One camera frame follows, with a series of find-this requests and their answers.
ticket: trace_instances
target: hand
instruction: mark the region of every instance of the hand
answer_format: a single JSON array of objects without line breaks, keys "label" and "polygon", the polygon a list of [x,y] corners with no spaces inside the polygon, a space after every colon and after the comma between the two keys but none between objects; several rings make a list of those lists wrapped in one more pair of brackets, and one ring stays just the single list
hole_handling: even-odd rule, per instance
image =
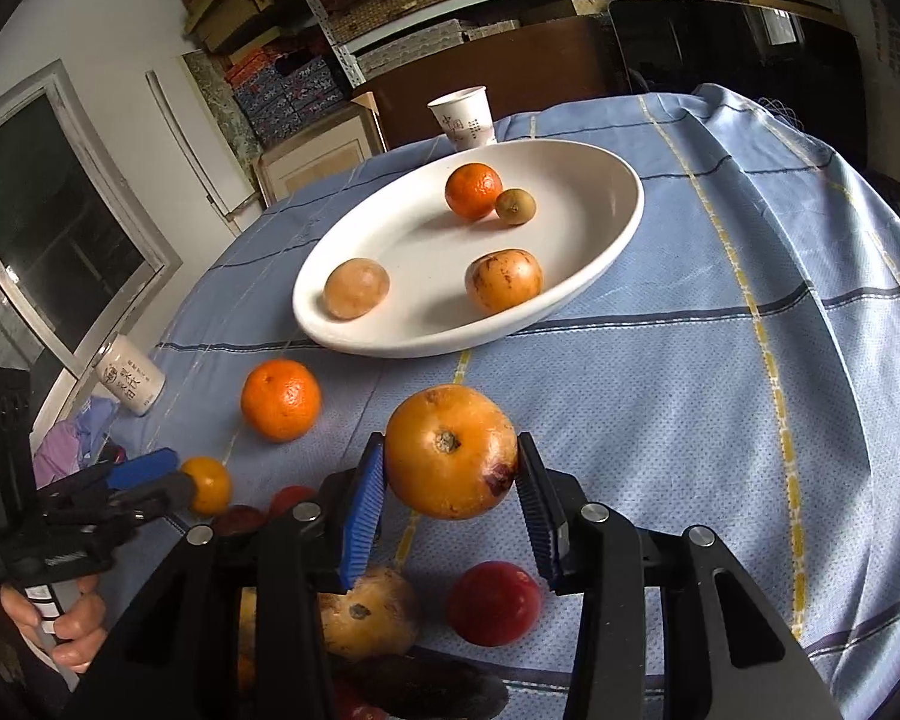
[{"label": "hand", "polygon": [[[56,636],[70,641],[53,647],[48,655],[55,664],[76,671],[77,674],[82,674],[89,668],[90,661],[93,661],[106,639],[106,631],[101,627],[106,605],[103,598],[94,592],[96,586],[96,576],[78,579],[77,587],[83,593],[82,596],[68,613],[53,624]],[[36,635],[35,628],[40,624],[40,615],[34,605],[8,584],[0,588],[0,603],[21,634],[36,647],[44,649]]]}]

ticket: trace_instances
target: red tomato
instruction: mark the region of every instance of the red tomato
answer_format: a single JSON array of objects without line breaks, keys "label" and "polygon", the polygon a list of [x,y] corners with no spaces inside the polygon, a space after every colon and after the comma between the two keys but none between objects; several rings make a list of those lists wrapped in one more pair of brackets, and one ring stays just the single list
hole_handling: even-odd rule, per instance
[{"label": "red tomato", "polygon": [[490,560],[457,579],[447,598],[446,619],[471,644],[499,647],[533,627],[541,604],[533,577],[511,562]]},{"label": "red tomato", "polygon": [[305,488],[303,485],[290,485],[288,488],[283,488],[271,499],[269,518],[275,519],[280,517],[280,514],[283,514],[283,512],[288,512],[300,501],[313,498],[314,495],[317,495],[317,490]]},{"label": "red tomato", "polygon": [[210,527],[217,536],[233,536],[234,533],[250,533],[266,525],[264,514],[252,506],[237,504],[213,518]]},{"label": "red tomato", "polygon": [[386,717],[389,717],[383,709],[370,707],[349,683],[333,680],[333,690],[337,704],[337,720],[386,720]]}]

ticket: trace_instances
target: metal screw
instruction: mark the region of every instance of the metal screw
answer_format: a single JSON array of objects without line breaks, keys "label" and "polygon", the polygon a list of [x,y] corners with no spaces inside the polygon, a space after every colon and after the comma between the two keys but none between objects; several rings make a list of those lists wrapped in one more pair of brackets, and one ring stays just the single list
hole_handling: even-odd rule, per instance
[{"label": "metal screw", "polygon": [[321,514],[319,504],[303,501],[293,507],[293,519],[297,522],[313,522]]},{"label": "metal screw", "polygon": [[690,541],[693,541],[698,547],[712,547],[713,542],[717,541],[717,536],[713,535],[713,531],[710,528],[704,528],[703,525],[694,525],[688,536],[690,536]]},{"label": "metal screw", "polygon": [[610,509],[607,509],[602,503],[584,504],[580,509],[583,519],[590,522],[607,522],[610,519]]},{"label": "metal screw", "polygon": [[194,547],[202,547],[213,538],[213,528],[209,525],[194,525],[187,531],[187,541]]}]

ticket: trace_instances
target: plate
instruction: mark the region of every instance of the plate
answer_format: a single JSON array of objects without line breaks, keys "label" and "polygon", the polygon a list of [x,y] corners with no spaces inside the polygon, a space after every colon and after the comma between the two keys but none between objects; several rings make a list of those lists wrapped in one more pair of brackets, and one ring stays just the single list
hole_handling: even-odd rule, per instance
[{"label": "plate", "polygon": [[[468,162],[493,167],[505,189],[536,199],[536,215],[510,227],[495,213],[477,223],[443,199],[450,173]],[[338,221],[310,253],[293,287],[293,313],[317,343],[371,357],[427,357],[495,341],[551,314],[610,267],[643,215],[634,169],[603,148],[554,140],[472,148],[419,167],[372,194]],[[463,285],[467,266],[502,248],[540,262],[543,292],[483,316]],[[341,322],[322,303],[327,276],[351,257],[376,260],[389,274],[386,299]]]}]

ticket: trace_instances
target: blue tablecloth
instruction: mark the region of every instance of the blue tablecloth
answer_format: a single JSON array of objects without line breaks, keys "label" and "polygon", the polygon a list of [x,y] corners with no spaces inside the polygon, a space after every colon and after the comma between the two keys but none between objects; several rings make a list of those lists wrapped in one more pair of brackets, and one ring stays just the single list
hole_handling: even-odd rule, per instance
[{"label": "blue tablecloth", "polygon": [[[464,381],[533,433],[549,466],[635,524],[712,526],[813,659],[847,718],[900,677],[900,221],[831,148],[739,95],[569,103],[497,124],[501,141],[603,146],[639,173],[646,210],[610,270],[554,317],[460,354],[346,356],[311,343],[290,294],[314,243],[357,203],[447,155],[446,138],[371,159],[267,210],[199,281],[154,360],[167,384],[113,434],[225,460],[234,501],[266,507],[288,484],[356,464],[412,392]],[[271,445],[242,424],[247,373],[293,357],[314,372],[317,427]],[[385,509],[376,560],[408,517]],[[119,611],[179,538],[152,523],[104,583]],[[485,517],[423,520],[406,564],[430,624],[419,644],[496,664],[506,718],[559,718],[580,603],[549,596],[538,627],[485,650],[442,624],[453,579],[480,560],[533,567],[515,492]],[[648,595],[648,674],[662,673]],[[661,680],[648,679],[651,704]]]}]

